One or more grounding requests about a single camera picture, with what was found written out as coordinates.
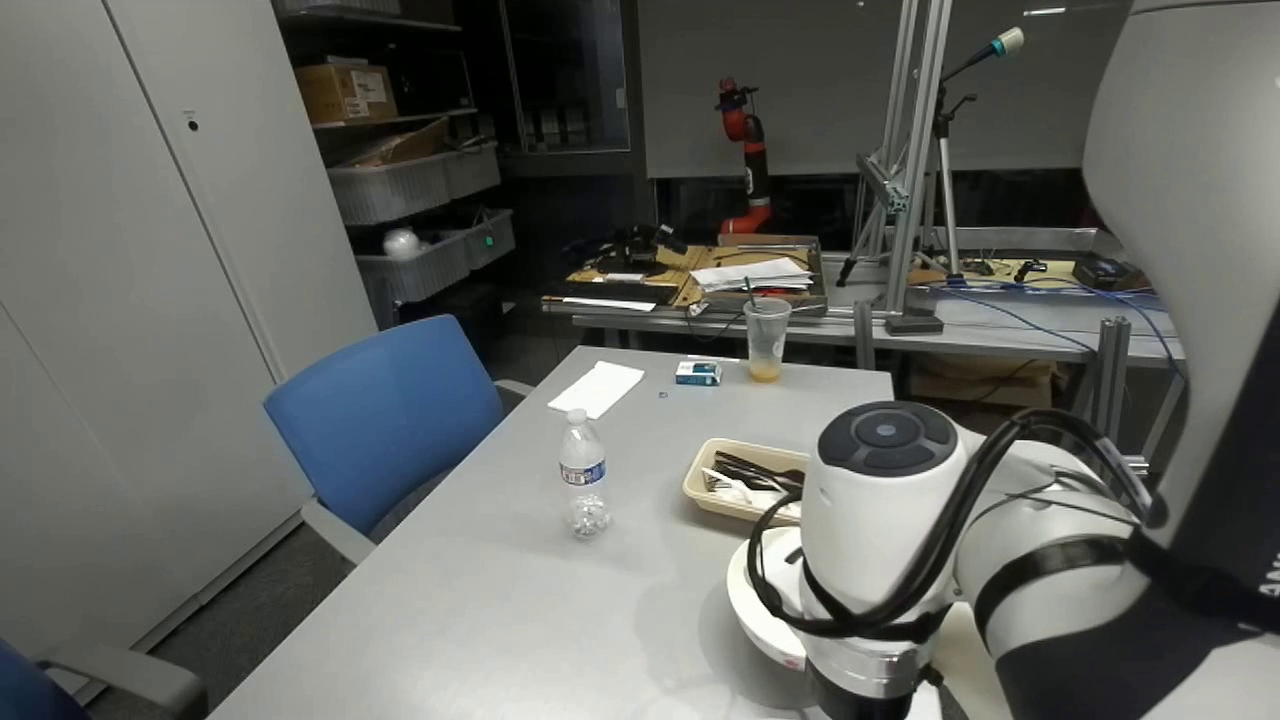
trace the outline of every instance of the tray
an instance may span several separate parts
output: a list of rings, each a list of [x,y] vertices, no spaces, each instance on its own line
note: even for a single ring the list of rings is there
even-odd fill
[[[733,441],[733,436],[704,441],[704,449],[693,456],[693,465],[683,474],[683,497],[696,509],[712,512],[712,516],[733,516],[733,521],[760,521],[781,501],[781,491],[748,491],[748,488],[707,485],[704,469],[715,465],[715,451],[745,456],[745,459],[763,465],[771,474],[809,469],[809,456],[796,449],[748,444],[748,441]],[[787,506],[775,521],[796,523],[800,506]]]

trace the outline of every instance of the white cabinet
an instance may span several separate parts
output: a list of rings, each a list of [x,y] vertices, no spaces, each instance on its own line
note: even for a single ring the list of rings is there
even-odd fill
[[[0,88],[0,638],[133,646],[294,512],[260,401],[371,313],[260,0],[0,6]]]

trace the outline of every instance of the desk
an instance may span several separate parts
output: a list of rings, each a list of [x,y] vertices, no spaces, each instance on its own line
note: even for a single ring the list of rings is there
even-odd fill
[[[642,368],[599,423],[615,529],[554,521],[560,413],[595,360]],[[680,357],[575,347],[219,709],[219,720],[796,715],[800,677],[735,628],[725,564],[745,523],[680,497],[707,436],[811,449],[883,374],[800,368],[672,383]]]
[[[790,316],[787,346],[847,346],[855,340],[851,307],[875,299],[875,285],[851,281],[847,290],[834,290],[845,252],[822,252],[822,276],[827,276],[827,313],[822,316]],[[1053,332],[1063,332],[1072,340],[1047,338],[1038,327],[1029,327],[1025,321],[1006,313],[1045,323]],[[949,323],[939,338],[888,338],[875,321],[873,340],[875,347],[892,351],[968,351],[968,357],[1035,357],[1035,360],[1089,360],[1100,346],[1100,321],[1123,316],[1130,323],[1128,340],[1128,365],[1130,368],[1165,368],[1167,351],[1160,338],[1171,347],[1171,360],[1182,360],[1182,347],[1174,340],[1174,327],[1165,307],[1128,307],[1120,299],[939,299],[934,316]],[[650,332],[650,338],[745,338],[739,313],[707,313],[707,316],[677,316],[677,313],[571,313],[575,327],[599,327],[599,332]]]

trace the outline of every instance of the white robot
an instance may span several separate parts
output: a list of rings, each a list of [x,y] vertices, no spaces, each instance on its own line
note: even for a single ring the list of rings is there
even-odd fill
[[[1280,0],[1137,0],[1082,182],[1182,340],[1182,436],[1130,479],[1053,413],[986,441],[922,405],[830,419],[800,591],[753,558],[822,715],[905,715],[953,599],[1025,720],[1280,715]]]

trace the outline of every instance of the water bottle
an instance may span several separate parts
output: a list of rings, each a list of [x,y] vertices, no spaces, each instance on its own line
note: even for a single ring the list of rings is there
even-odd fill
[[[566,488],[566,529],[571,537],[595,537],[608,529],[602,506],[602,444],[595,441],[583,413],[566,413],[566,431],[560,444],[560,479]]]

